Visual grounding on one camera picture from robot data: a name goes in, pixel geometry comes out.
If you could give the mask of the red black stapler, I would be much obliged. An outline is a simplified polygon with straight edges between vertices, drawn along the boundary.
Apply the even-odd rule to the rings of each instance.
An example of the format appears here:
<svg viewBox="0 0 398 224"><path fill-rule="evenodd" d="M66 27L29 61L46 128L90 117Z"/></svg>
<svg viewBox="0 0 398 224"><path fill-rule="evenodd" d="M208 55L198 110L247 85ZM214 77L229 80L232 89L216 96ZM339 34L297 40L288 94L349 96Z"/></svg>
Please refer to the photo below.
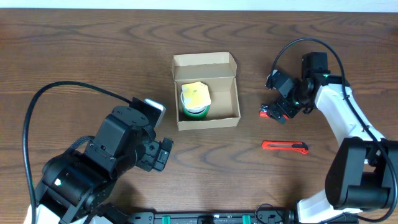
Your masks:
<svg viewBox="0 0 398 224"><path fill-rule="evenodd" d="M275 119L273 117L273 115L271 115L271 112L270 112L269 107L267 105L261 105L261 108L259 110L259 116L262 117L262 118Z"/></svg>

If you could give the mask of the green tape roll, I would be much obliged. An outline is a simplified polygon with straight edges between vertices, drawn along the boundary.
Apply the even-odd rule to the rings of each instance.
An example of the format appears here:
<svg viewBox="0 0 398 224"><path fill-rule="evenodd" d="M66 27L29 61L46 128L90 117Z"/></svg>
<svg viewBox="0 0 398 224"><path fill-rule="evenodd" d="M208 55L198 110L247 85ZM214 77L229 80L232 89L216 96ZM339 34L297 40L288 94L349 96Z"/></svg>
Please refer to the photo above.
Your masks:
<svg viewBox="0 0 398 224"><path fill-rule="evenodd" d="M204 120L206 115L208 114L209 111L209 106L203 107L200 111L198 112L191 112L187 110L185 107L183 107L183 113L184 115L190 119L190 120Z"/></svg>

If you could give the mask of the red utility knife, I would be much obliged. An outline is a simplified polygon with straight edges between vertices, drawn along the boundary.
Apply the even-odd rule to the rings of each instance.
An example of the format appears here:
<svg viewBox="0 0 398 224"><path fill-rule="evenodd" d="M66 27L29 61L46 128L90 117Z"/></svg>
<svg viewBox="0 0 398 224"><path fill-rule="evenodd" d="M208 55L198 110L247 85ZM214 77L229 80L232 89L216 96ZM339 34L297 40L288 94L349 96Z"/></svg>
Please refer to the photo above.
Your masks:
<svg viewBox="0 0 398 224"><path fill-rule="evenodd" d="M263 149L272 151L294 151L301 154L308 154L308 146L300 141L263 141Z"/></svg>

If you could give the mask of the white tape roll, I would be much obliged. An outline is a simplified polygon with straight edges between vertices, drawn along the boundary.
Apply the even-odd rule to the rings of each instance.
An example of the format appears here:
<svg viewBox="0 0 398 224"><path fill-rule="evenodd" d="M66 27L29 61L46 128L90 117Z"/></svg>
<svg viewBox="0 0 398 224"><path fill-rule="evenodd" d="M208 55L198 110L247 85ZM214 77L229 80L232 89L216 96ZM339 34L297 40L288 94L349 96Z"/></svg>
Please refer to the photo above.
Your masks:
<svg viewBox="0 0 398 224"><path fill-rule="evenodd" d="M192 114L201 113L201 112L203 112L203 111L205 111L206 109L209 108L209 106L200 106L200 107L196 107L196 108L192 108L192 109L187 109L185 107L185 100L184 100L183 93L180 94L180 100L182 102L182 108L185 109L186 111L188 111L189 113L192 113Z"/></svg>

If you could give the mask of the yellow sticky note pad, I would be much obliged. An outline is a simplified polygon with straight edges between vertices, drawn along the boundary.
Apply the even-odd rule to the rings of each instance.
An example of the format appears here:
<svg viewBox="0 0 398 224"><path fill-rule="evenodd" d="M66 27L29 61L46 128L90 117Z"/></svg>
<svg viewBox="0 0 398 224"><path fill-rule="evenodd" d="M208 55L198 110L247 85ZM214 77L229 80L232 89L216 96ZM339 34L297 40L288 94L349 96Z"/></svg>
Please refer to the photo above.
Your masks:
<svg viewBox="0 0 398 224"><path fill-rule="evenodd" d="M208 85L203 82L182 85L183 104L186 109L196 109L211 105Z"/></svg>

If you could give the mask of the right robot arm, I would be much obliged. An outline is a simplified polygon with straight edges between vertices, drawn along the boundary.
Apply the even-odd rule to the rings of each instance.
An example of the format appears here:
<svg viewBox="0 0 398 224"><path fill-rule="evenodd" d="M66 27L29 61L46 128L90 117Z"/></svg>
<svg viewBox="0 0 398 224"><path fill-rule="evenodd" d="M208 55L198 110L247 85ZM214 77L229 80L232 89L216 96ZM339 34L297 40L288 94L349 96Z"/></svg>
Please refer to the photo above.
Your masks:
<svg viewBox="0 0 398 224"><path fill-rule="evenodd" d="M261 114L280 124L298 112L322 112L339 149L326 175L324 189L297 202L287 223L357 222L361 212L397 205L397 142L386 139L355 102L349 83L328 69L327 54L302 57L302 77L293 79L273 69L266 87L280 93Z"/></svg>

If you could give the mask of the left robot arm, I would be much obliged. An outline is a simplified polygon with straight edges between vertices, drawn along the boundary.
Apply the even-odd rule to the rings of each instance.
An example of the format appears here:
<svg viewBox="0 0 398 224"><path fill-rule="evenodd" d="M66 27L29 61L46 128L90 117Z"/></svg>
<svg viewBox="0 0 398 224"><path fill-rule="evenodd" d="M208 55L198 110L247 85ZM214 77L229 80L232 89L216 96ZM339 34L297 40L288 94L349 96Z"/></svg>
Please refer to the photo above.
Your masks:
<svg viewBox="0 0 398 224"><path fill-rule="evenodd" d="M155 139L165 112L151 99L133 98L113 108L95 136L79 138L44 165L25 222L115 222L95 213L118 179L134 167L146 172L165 168L174 143Z"/></svg>

